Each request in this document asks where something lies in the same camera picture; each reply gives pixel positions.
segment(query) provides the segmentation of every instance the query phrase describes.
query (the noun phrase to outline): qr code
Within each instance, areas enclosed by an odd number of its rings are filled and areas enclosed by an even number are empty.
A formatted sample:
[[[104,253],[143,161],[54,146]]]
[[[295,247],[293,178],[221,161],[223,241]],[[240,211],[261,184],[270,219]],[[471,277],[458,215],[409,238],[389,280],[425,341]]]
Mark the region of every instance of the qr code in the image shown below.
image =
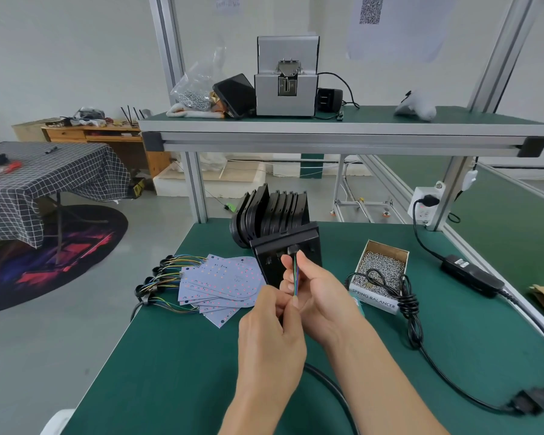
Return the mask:
[[[382,8],[383,0],[363,0],[363,6],[361,6],[361,19],[358,23],[378,24]]]

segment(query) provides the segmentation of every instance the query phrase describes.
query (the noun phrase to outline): red object on table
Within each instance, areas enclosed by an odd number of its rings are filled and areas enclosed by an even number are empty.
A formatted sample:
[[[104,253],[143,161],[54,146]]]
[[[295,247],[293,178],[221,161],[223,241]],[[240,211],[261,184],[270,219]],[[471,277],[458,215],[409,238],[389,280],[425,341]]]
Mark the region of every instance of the red object on table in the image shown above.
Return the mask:
[[[17,170],[19,167],[22,167],[22,163],[20,160],[15,160],[11,164],[9,164],[7,167],[4,168],[4,174],[9,174],[12,171]]]

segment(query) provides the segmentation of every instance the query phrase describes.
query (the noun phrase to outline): green tag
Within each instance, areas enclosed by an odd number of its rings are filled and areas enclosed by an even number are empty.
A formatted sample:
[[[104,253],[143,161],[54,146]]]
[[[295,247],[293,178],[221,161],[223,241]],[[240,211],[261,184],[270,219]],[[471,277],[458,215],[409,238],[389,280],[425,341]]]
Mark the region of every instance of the green tag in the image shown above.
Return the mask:
[[[355,295],[350,295],[350,297],[353,298],[353,300],[355,301],[355,304],[357,305],[358,310],[361,312],[363,317],[365,317],[365,312],[363,311],[363,305],[361,304],[361,301]]]

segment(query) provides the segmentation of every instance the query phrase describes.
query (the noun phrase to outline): round rug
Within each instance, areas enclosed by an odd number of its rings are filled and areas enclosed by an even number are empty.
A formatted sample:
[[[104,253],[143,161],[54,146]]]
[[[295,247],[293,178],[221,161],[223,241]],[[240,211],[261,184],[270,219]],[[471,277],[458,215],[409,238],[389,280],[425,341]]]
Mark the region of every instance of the round rug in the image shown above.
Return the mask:
[[[104,224],[84,223],[63,212],[63,243],[56,263],[56,237],[45,237],[38,249],[22,241],[8,241],[0,247],[0,310],[13,307],[56,290],[101,262],[127,231],[125,216],[100,205],[65,206],[86,220],[108,220]],[[56,235],[56,212],[44,220],[44,234]]]

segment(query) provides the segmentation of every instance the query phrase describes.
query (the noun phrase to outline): paper on wall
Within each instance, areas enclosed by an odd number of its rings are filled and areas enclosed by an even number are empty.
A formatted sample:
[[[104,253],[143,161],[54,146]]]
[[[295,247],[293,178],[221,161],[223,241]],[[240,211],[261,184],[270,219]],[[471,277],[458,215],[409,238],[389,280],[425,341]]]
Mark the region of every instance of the paper on wall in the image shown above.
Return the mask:
[[[447,35],[455,0],[355,0],[347,58],[433,61]]]
[[[222,15],[236,15],[240,13],[239,0],[216,0],[216,12]]]

